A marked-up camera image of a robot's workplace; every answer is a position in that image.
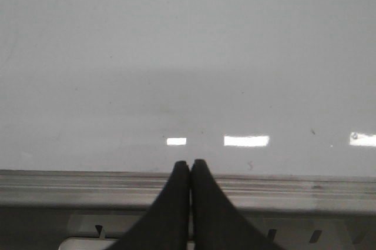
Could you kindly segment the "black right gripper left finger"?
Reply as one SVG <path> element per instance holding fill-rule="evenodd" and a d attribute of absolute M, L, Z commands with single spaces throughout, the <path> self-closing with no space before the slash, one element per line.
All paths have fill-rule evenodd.
<path fill-rule="evenodd" d="M 174 164 L 147 212 L 110 249 L 186 249 L 189 237 L 189 167 Z"/>

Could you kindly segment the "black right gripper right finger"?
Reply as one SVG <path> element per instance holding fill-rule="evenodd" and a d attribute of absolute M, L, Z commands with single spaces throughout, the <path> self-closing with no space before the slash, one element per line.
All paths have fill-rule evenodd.
<path fill-rule="evenodd" d="M 241 215 L 203 159 L 190 172 L 196 249 L 282 249 Z"/>

